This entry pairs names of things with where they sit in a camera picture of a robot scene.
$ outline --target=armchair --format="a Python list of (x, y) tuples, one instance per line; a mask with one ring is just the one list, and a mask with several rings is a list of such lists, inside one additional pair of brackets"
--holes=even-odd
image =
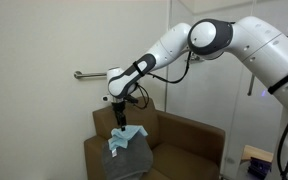
[[(127, 104), (127, 124), (142, 125), (153, 152), (153, 166), (144, 180), (218, 180), (225, 142), (225, 132), (187, 118), (156, 110), (150, 99), (140, 110)], [(93, 112), (96, 136), (84, 142), (89, 180), (104, 180), (101, 161), (102, 144), (118, 127), (112, 107)]]

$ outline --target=folded towel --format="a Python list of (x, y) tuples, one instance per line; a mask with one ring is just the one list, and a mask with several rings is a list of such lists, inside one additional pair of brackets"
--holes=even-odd
[(107, 180), (139, 180), (153, 164), (153, 154), (141, 132), (137, 132), (128, 142), (128, 147), (116, 148), (112, 156), (109, 144), (103, 145), (102, 163)]
[(112, 138), (108, 140), (110, 150), (113, 151), (117, 147), (127, 148), (127, 142), (137, 133), (140, 132), (143, 136), (147, 136), (147, 132), (143, 126), (127, 125), (125, 130), (113, 129), (111, 131)]

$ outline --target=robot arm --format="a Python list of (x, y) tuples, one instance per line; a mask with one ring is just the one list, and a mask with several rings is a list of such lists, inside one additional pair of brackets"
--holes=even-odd
[(187, 36), (191, 26), (180, 23), (162, 36), (139, 60), (123, 71), (113, 68), (107, 72), (110, 94), (123, 99), (132, 93), (134, 85), (145, 74), (163, 68), (176, 60), (187, 46)]
[(188, 45), (204, 59), (232, 53), (288, 109), (288, 81), (281, 83), (288, 76), (288, 37), (272, 25), (252, 16), (234, 24), (206, 19), (192, 27)]
[[(123, 99), (136, 89), (134, 84), (142, 76), (172, 63), (187, 45), (206, 60), (232, 53), (267, 88), (288, 75), (288, 38), (275, 27), (252, 16), (236, 23), (204, 19), (192, 27), (185, 23), (176, 25), (126, 71), (110, 69), (110, 94)], [(274, 96), (288, 108), (288, 82)]]

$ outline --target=wall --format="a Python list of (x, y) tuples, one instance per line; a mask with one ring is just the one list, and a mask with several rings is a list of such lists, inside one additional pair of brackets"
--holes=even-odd
[(180, 0), (194, 14), (205, 13), (222, 8), (231, 8), (249, 3), (249, 0)]
[[(0, 0), (0, 180), (86, 179), (106, 79), (73, 73), (126, 69), (166, 31), (168, 3)], [(164, 109), (165, 85), (141, 82)]]
[[(194, 1), (188, 0), (186, 3), (192, 3), (190, 5), (193, 5)], [(190, 11), (190, 9), (187, 8), (180, 0), (172, 0), (171, 1), (171, 10), (170, 10), (170, 20), (169, 24), (170, 26), (175, 26), (178, 23), (187, 23), (192, 24), (194, 21), (194, 14)]]

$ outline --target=gray fabric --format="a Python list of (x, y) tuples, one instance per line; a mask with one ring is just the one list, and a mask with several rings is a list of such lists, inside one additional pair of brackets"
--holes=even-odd
[(127, 149), (118, 147), (112, 157), (108, 143), (103, 145), (102, 163), (107, 180), (138, 180), (153, 164), (153, 154), (145, 137), (136, 133), (129, 140)]

